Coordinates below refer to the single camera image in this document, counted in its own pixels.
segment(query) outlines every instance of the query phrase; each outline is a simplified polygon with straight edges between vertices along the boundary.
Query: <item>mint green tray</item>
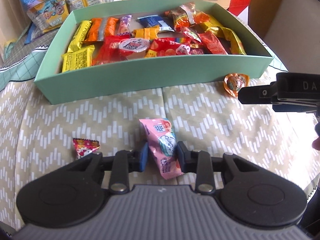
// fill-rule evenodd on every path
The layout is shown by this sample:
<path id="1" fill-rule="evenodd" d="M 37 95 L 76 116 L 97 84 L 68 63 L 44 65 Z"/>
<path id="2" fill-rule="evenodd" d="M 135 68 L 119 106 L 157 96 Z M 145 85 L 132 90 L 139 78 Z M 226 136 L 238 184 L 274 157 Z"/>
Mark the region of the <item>mint green tray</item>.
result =
<path id="1" fill-rule="evenodd" d="M 76 31 L 76 24 L 94 17 L 164 12 L 192 0 L 125 0 L 73 11 L 53 39 L 36 75 L 35 84 L 51 104 L 128 91 L 223 80 L 229 73 L 259 78 L 272 61 L 263 45 L 237 19 L 217 4 L 195 1 L 196 8 L 216 17 L 241 39 L 242 55 L 158 57 L 92 66 L 66 73 L 61 55 Z"/>

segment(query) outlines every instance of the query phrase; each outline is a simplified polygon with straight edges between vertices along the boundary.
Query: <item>metal screw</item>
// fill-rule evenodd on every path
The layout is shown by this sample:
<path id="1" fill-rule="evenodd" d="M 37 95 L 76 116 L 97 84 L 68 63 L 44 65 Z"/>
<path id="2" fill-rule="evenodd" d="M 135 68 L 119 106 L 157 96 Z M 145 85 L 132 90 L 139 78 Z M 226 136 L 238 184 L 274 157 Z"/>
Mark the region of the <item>metal screw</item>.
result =
<path id="1" fill-rule="evenodd" d="M 127 189 L 127 187 L 122 183 L 114 183 L 111 185 L 111 189 L 116 192 L 123 192 Z"/>
<path id="2" fill-rule="evenodd" d="M 200 184 L 198 190 L 201 192 L 211 192 L 213 191 L 213 186 L 210 184 Z"/>

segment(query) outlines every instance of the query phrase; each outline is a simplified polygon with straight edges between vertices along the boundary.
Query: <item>cardboard box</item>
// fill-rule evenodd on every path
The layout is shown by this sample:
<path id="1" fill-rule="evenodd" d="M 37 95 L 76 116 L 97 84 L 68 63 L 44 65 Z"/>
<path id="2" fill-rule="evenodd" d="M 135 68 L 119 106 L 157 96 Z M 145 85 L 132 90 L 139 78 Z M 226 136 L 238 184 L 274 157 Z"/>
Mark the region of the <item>cardboard box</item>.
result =
<path id="1" fill-rule="evenodd" d="M 272 61 L 263 45 L 236 18 L 218 4 L 195 1 L 241 39 L 248 56 L 188 55 L 121 61 L 61 73 L 61 55 L 67 51 L 77 24 L 94 17 L 151 15 L 191 0 L 125 0 L 73 11 L 53 39 L 37 73 L 35 84 L 51 104 L 174 85 L 223 80 L 228 73 L 259 78 Z"/>

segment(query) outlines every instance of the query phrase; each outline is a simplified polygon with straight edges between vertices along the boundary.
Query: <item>beige curtain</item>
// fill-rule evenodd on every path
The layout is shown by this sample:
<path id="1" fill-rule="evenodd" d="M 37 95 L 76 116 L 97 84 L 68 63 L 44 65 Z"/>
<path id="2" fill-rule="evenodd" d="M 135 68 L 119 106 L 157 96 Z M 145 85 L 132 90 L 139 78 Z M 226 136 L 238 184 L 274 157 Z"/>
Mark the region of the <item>beige curtain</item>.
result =
<path id="1" fill-rule="evenodd" d="M 0 55 L 3 59 L 4 44 L 16 39 L 30 23 L 22 10 L 20 0 L 0 0 Z"/>

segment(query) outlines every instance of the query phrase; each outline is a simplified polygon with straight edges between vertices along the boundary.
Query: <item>pink candy package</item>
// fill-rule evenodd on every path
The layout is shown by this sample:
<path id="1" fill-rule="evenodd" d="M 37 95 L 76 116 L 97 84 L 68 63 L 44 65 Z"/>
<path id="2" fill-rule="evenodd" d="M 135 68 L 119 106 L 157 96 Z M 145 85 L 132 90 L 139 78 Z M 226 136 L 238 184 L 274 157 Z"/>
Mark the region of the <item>pink candy package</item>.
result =
<path id="1" fill-rule="evenodd" d="M 171 123 L 165 119 L 140 119 L 146 130 L 150 151 L 164 179 L 182 175 L 175 156 L 176 139 Z"/>

